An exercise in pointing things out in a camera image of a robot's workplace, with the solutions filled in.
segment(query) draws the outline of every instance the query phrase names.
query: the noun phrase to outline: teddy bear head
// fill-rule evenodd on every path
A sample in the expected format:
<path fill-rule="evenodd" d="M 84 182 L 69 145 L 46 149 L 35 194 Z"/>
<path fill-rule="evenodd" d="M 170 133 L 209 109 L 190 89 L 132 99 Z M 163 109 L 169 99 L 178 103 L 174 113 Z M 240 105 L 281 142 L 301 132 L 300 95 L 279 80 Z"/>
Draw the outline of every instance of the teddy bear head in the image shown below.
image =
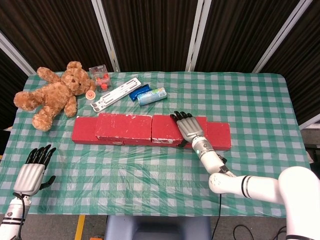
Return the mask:
<path fill-rule="evenodd" d="M 95 83 L 89 78 L 88 73 L 82 69 L 82 65 L 78 61 L 69 62 L 66 71 L 61 76 L 61 81 L 75 96 L 96 89 Z"/>

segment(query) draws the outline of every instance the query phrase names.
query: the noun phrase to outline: black cable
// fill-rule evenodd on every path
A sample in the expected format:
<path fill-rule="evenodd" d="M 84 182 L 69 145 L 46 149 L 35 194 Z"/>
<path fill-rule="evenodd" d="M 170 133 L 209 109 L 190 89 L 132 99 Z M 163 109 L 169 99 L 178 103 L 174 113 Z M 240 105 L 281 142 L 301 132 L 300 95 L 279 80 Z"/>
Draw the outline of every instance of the black cable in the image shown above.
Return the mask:
<path fill-rule="evenodd" d="M 215 227 L 214 227 L 214 230 L 213 230 L 213 233 L 212 233 L 211 240 L 214 239 L 215 232 L 216 232 L 216 229 L 217 229 L 219 220 L 220 220 L 220 216 L 221 216 L 221 194 L 220 194 L 220 203 L 219 203 L 219 216 L 218 216 L 218 219 L 217 219 L 217 221 L 216 221 L 216 223 L 215 223 Z"/>
<path fill-rule="evenodd" d="M 22 217 L 21 217 L 21 222 L 20 222 L 19 232 L 18 232 L 18 240 L 22 240 L 22 238 L 21 238 L 21 229 L 22 229 L 22 224 L 23 224 L 24 219 L 25 219 L 25 211 L 26 211 L 25 201 L 24 201 L 24 197 L 22 195 L 16 193 L 16 192 L 14 192 L 12 195 L 17 197 L 18 199 L 20 199 L 22 201 Z"/>
<path fill-rule="evenodd" d="M 234 239 L 234 240 L 237 240 L 237 239 L 236 239 L 235 232 L 236 232 L 236 229 L 237 229 L 238 227 L 244 227 L 244 228 L 246 228 L 246 229 L 248 230 L 249 234 L 251 235 L 252 240 L 255 240 L 255 238 L 254 238 L 252 232 L 250 231 L 250 229 L 249 229 L 246 225 L 242 225 L 242 224 L 239 224 L 239 225 L 237 225 L 237 226 L 234 227 L 234 229 L 233 229 L 233 239 Z M 278 237 L 279 237 L 280 234 L 285 234 L 286 231 L 282 231 L 282 230 L 285 229 L 286 227 L 287 227 L 287 226 L 281 227 L 281 228 L 278 230 L 278 232 L 277 232 L 277 234 L 275 235 L 275 237 L 272 238 L 272 240 L 278 240 Z"/>

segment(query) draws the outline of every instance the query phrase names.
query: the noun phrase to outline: teddy bear ear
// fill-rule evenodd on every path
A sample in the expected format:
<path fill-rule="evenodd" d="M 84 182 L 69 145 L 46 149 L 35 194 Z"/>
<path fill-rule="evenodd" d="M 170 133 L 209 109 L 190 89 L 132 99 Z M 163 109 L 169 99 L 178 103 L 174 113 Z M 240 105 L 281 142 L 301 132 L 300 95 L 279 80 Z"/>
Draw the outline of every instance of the teddy bear ear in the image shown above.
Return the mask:
<path fill-rule="evenodd" d="M 66 69 L 81 69 L 82 65 L 79 61 L 71 61 L 68 63 L 68 65 L 66 66 Z"/>

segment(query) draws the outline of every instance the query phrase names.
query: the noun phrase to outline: table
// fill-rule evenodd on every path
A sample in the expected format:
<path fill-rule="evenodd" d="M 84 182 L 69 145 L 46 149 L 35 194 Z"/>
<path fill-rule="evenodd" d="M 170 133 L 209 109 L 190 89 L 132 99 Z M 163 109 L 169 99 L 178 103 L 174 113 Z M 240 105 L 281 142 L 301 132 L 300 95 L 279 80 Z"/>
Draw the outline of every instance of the table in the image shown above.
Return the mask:
<path fill-rule="evenodd" d="M 209 121 L 230 124 L 232 148 L 220 152 L 237 176 L 277 178 L 290 166 L 309 167 L 285 79 L 267 73 L 128 72 L 111 73 L 119 86 L 137 77 L 152 88 L 165 87 L 168 98 L 140 107 L 128 96 L 105 113 L 164 114 L 185 110 Z M 31 75 L 24 90 L 45 84 Z M 78 116 L 96 116 L 85 96 L 77 98 Z M 33 214 L 216 216 L 218 195 L 209 174 L 188 149 L 150 146 L 82 145 L 71 141 L 75 117 L 63 112 L 49 132 L 31 125 L 33 112 L 18 110 L 0 165 L 0 211 L 5 213 L 20 167 L 33 148 L 52 144 L 44 180 L 50 188 L 32 198 Z M 222 195 L 223 216 L 286 215 L 283 206 L 233 194 Z"/>

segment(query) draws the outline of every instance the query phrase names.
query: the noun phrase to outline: blue package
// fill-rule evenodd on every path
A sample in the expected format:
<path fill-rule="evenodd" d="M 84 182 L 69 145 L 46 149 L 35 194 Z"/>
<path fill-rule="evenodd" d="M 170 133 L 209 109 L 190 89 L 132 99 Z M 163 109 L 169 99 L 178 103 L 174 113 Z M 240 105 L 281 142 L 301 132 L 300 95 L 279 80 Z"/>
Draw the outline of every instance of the blue package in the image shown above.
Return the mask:
<path fill-rule="evenodd" d="M 137 88 L 136 90 L 134 90 L 133 92 L 131 92 L 129 94 L 129 97 L 131 98 L 131 100 L 134 102 L 135 100 L 137 100 L 137 96 L 139 94 L 143 94 L 143 93 L 146 93 L 146 92 L 149 92 L 151 91 L 152 89 L 149 87 L 149 84 L 146 84 L 146 85 L 143 85 L 139 88 Z"/>

